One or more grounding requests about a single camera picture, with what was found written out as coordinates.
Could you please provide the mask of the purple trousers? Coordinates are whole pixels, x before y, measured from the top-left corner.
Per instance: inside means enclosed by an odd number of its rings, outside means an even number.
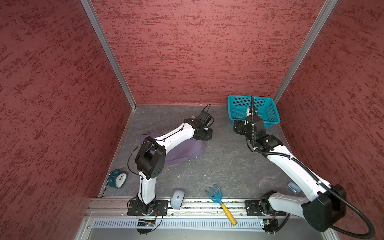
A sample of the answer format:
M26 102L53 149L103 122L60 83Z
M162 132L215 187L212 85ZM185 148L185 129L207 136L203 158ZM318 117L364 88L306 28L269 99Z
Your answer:
M139 145L135 158L138 170L153 173L155 169L200 156L203 144L201 141L192 141L193 134L193 129L183 132L179 129L157 138L148 135Z

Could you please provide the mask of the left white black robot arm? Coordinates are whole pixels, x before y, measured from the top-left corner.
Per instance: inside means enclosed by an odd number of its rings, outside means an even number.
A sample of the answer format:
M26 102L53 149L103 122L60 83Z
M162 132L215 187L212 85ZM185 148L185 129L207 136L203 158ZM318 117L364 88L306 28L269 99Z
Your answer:
M213 129L202 125L182 123L176 129L157 138L147 137L138 146L135 158L140 183L136 202L145 215L155 209L156 181L162 172L167 154L183 142L194 139L209 141L212 139Z

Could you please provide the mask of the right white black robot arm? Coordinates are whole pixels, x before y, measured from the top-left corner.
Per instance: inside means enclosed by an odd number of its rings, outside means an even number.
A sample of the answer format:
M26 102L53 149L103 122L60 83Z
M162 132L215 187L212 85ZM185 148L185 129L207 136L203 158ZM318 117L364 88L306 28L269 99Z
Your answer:
M283 170L305 195L300 198L269 191L259 202L264 215L286 212L305 219L319 232L324 232L346 215L347 206L340 200L346 198L346 191L340 185L332 186L297 160L280 139L266 133L260 117L235 120L233 131L245 136L249 149Z

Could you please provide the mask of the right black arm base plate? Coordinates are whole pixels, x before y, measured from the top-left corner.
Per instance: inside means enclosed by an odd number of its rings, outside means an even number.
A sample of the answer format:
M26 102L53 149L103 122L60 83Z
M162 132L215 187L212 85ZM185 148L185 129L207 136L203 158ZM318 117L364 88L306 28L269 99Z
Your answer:
M260 200L246 200L245 209L248 217L285 217L287 214L285 212L275 212L269 211L268 213L263 213L260 207Z

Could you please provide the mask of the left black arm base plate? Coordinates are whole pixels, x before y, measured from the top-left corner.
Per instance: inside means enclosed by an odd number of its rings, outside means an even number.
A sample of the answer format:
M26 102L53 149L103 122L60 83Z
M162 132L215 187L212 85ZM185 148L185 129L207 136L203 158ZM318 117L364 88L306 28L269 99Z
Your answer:
M134 199L128 203L128 216L166 216L168 212L168 200L154 200L145 205L140 200Z

